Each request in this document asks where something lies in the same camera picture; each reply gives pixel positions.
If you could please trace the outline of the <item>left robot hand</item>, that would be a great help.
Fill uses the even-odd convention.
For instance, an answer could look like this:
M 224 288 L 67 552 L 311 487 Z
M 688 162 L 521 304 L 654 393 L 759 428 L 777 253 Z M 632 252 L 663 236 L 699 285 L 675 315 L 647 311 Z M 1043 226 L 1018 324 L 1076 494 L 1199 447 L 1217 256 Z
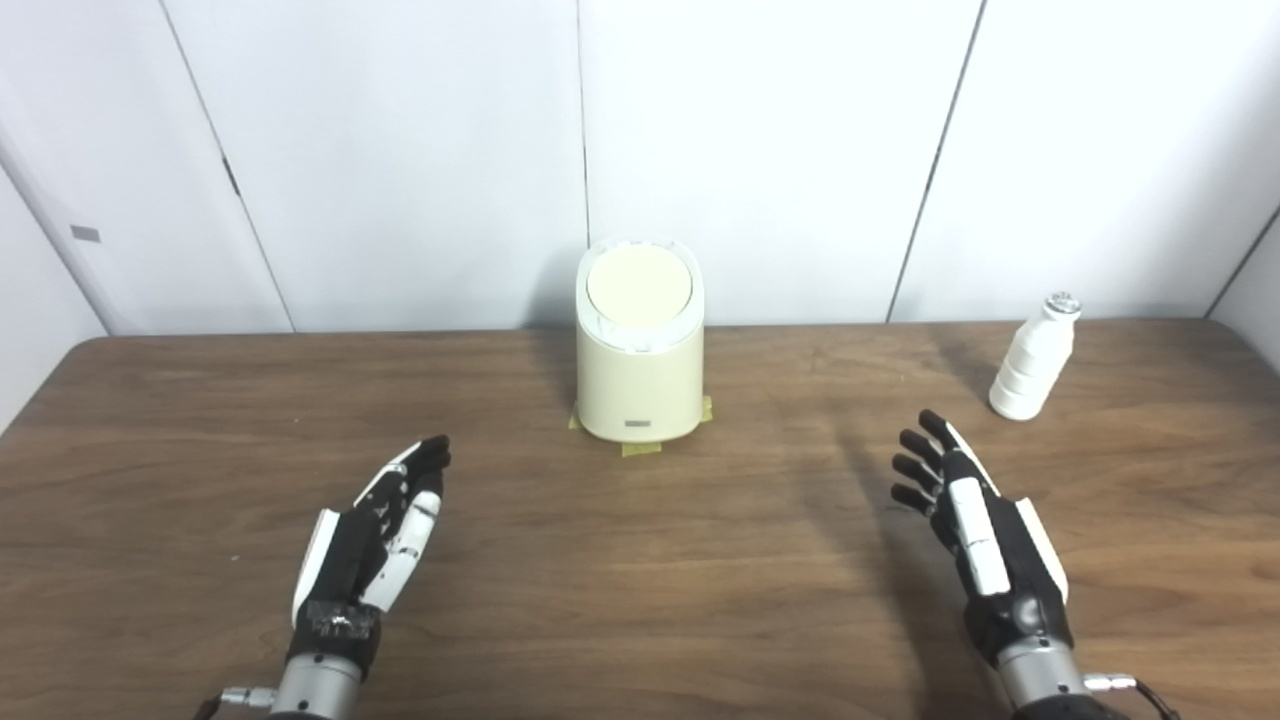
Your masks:
M 421 439 L 381 466 L 342 511 L 324 509 L 292 600 L 288 659 L 343 659 L 366 682 L 392 610 L 438 523 L 447 436 Z

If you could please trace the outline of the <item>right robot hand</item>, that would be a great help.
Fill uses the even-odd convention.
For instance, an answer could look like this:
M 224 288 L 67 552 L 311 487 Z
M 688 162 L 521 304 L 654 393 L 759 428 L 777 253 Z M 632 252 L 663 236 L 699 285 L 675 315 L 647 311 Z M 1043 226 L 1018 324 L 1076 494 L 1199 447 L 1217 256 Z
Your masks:
M 1065 575 L 1030 501 L 1004 496 L 963 434 L 931 409 L 899 443 L 891 466 L 902 480 L 890 495 L 919 512 L 954 557 L 979 656 L 996 666 L 1021 642 L 1073 647 Z

